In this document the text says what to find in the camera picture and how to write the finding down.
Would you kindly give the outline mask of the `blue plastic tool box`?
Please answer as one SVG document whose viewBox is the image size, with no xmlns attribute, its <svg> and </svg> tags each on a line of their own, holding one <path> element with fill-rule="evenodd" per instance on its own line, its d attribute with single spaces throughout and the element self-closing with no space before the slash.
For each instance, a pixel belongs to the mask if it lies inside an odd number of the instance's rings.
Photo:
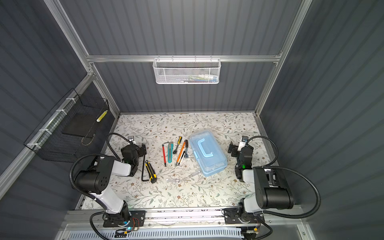
<svg viewBox="0 0 384 240">
<path fill-rule="evenodd" d="M 217 174 L 227 167 L 227 157 L 211 131 L 192 134 L 189 144 L 205 177 Z"/>
</svg>

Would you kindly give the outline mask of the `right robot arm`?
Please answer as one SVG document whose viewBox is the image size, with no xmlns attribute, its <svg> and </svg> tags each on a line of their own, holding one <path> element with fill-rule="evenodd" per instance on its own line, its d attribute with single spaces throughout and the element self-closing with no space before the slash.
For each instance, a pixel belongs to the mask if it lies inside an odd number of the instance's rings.
<svg viewBox="0 0 384 240">
<path fill-rule="evenodd" d="M 236 158 L 236 178 L 253 184 L 255 193 L 243 198 L 239 203 L 239 216 L 253 214 L 261 210 L 287 210 L 294 206 L 294 198 L 282 170 L 253 167 L 253 147 L 240 142 L 230 143 L 228 153 Z"/>
</svg>

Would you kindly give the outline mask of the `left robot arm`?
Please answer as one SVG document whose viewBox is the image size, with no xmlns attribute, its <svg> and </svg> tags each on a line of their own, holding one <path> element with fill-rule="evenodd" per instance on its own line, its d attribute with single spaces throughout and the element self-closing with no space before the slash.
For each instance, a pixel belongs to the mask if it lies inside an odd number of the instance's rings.
<svg viewBox="0 0 384 240">
<path fill-rule="evenodd" d="M 71 167 L 70 182 L 72 187 L 81 194 L 95 200 L 108 215 L 119 216 L 126 221 L 130 218 L 127 203 L 123 201 L 109 186 L 111 175 L 133 177 L 139 164 L 139 158 L 147 153 L 146 146 L 127 145 L 122 149 L 123 160 L 114 156 L 89 154 L 79 158 Z M 86 170 L 74 176 L 75 166 L 83 159 L 95 158 Z"/>
</svg>

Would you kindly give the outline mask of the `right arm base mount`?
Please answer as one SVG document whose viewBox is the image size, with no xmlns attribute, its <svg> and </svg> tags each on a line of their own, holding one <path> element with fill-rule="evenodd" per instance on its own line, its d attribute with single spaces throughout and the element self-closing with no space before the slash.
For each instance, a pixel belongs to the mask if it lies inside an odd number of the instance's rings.
<svg viewBox="0 0 384 240">
<path fill-rule="evenodd" d="M 253 213 L 241 212 L 238 208 L 225 208 L 221 210 L 227 225 L 235 224 L 260 224 L 260 220 L 264 221 L 262 215 L 254 215 Z"/>
</svg>

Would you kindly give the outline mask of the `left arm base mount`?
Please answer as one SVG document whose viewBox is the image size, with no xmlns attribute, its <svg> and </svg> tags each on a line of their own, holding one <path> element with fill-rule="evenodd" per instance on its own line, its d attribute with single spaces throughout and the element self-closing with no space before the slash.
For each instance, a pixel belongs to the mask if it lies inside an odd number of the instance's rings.
<svg viewBox="0 0 384 240">
<path fill-rule="evenodd" d="M 129 211 L 120 214 L 103 214 L 104 228 L 123 227 L 142 227 L 144 225 L 146 211 Z"/>
</svg>

